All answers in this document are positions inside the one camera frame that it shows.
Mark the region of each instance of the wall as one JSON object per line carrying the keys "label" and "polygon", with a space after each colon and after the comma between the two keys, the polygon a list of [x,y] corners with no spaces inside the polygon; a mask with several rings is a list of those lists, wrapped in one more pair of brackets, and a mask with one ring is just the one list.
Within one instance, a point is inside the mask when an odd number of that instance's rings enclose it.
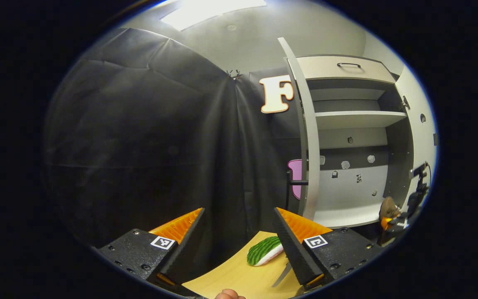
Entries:
{"label": "wall", "polygon": [[251,71],[284,66],[284,37],[296,56],[360,56],[365,32],[337,12],[313,2],[266,0],[267,6],[213,17],[179,32],[160,21],[180,2],[144,11],[120,27],[140,28],[170,37],[206,57],[222,70]]}
{"label": "wall", "polygon": [[383,62],[388,70],[395,74],[401,74],[404,68],[404,62],[377,36],[366,31],[365,46],[362,57],[372,58]]}

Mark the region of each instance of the knife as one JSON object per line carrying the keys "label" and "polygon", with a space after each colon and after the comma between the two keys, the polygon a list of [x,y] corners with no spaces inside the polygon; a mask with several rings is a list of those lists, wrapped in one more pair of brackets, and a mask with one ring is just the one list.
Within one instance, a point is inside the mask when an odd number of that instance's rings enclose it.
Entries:
{"label": "knife", "polygon": [[283,269],[283,272],[280,274],[280,276],[278,277],[278,279],[276,280],[276,282],[274,282],[273,284],[273,288],[277,287],[278,284],[285,278],[285,276],[287,276],[287,274],[289,273],[289,271],[292,269],[293,267],[290,265],[289,261],[287,261],[287,265],[285,266],[285,269]]}

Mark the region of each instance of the wooden table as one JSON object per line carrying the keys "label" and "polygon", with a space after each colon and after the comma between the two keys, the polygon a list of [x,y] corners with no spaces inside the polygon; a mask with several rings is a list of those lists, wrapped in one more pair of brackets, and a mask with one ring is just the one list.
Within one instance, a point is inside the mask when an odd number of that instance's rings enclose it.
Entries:
{"label": "wooden table", "polygon": [[271,236],[276,236],[276,234],[266,231],[258,232],[250,242],[229,260],[214,270],[184,283],[183,286],[209,299],[214,299],[225,288],[235,290],[246,299],[288,299],[294,297],[300,288],[300,284],[293,270],[290,270],[277,287],[272,287],[287,265],[288,259],[285,252],[259,267],[250,266],[246,262],[248,250]]}

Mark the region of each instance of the open cabinet door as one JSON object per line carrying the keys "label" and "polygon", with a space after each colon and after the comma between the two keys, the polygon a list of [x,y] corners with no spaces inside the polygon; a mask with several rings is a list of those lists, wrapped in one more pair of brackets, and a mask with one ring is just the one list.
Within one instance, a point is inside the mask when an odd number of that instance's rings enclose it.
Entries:
{"label": "open cabinet door", "polygon": [[[429,163],[431,176],[426,178],[425,182],[430,182],[436,168],[438,153],[438,140],[436,135],[438,133],[430,103],[425,91],[423,91],[420,83],[408,66],[404,67],[400,78],[397,80],[396,89],[400,93],[400,97],[402,97],[402,99],[405,98],[408,102],[408,107],[406,107],[405,110],[410,121],[414,145],[413,169],[425,162]],[[410,187],[402,211],[407,210],[408,197],[416,191],[416,187],[417,179],[413,178],[410,181]]]}

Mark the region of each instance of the pink object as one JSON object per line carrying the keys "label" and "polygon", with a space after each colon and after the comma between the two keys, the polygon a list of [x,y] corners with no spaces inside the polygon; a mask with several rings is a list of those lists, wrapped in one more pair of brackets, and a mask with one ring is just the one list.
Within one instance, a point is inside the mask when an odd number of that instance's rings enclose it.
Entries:
{"label": "pink object", "polygon": [[[293,171],[292,180],[302,180],[302,159],[291,160],[287,163],[287,167]],[[302,193],[302,186],[293,186],[294,197],[300,199]]]}

